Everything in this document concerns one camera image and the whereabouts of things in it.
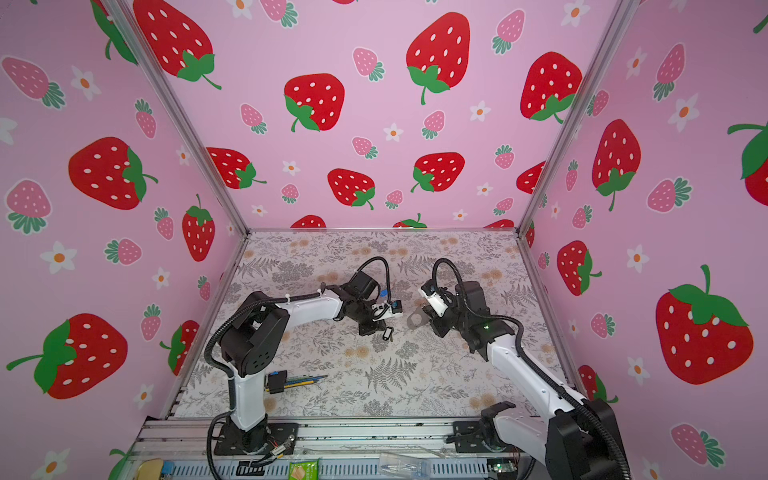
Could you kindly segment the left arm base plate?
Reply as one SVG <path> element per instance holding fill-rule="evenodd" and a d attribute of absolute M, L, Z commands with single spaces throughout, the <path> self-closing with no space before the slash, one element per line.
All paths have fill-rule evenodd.
<path fill-rule="evenodd" d="M 242 430 L 233 420 L 227 419 L 214 436 L 213 453 L 218 456 L 267 456 L 281 448 L 279 455 L 291 455 L 298 430 L 298 423 L 273 423 L 267 419 L 250 430 Z"/>

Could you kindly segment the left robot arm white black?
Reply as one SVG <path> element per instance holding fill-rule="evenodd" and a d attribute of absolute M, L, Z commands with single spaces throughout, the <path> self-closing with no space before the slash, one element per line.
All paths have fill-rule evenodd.
<path fill-rule="evenodd" d="M 403 304 L 392 298 L 390 268 L 383 257 L 372 257 L 363 266 L 375 262 L 384 266 L 384 285 L 359 267 L 347 282 L 323 283 L 313 293 L 270 297 L 256 291 L 211 335 L 203 358 L 228 382 L 228 411 L 215 419 L 222 424 L 220 448 L 260 453 L 272 444 L 263 396 L 268 388 L 280 386 L 267 373 L 288 329 L 350 319 L 360 336 L 381 332 L 384 340 L 391 339 L 393 328 L 387 321 L 402 315 Z"/>

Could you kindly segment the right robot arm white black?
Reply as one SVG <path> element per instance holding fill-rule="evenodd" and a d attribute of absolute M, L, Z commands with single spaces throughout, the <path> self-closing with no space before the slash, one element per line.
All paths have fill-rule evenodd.
<path fill-rule="evenodd" d="M 524 418 L 512 402 L 485 408 L 479 419 L 456 422 L 445 441 L 457 451 L 478 445 L 489 452 L 522 452 L 528 461 L 518 479 L 530 477 L 543 465 L 552 479 L 629 479 L 631 469 L 615 414 L 601 399 L 590 400 L 559 380 L 524 349 L 524 326 L 516 318 L 494 314 L 482 287 L 455 277 L 453 291 L 438 283 L 438 273 L 421 287 L 423 311 L 433 332 L 445 337 L 460 333 L 472 353 L 503 373 L 535 409 Z"/>

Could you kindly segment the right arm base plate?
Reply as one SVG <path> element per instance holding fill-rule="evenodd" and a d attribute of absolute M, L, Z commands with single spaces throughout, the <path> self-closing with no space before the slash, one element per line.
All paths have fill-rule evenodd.
<path fill-rule="evenodd" d="M 516 446 L 498 437 L 486 418 L 454 421 L 445 443 L 452 444 L 458 453 L 520 453 Z"/>

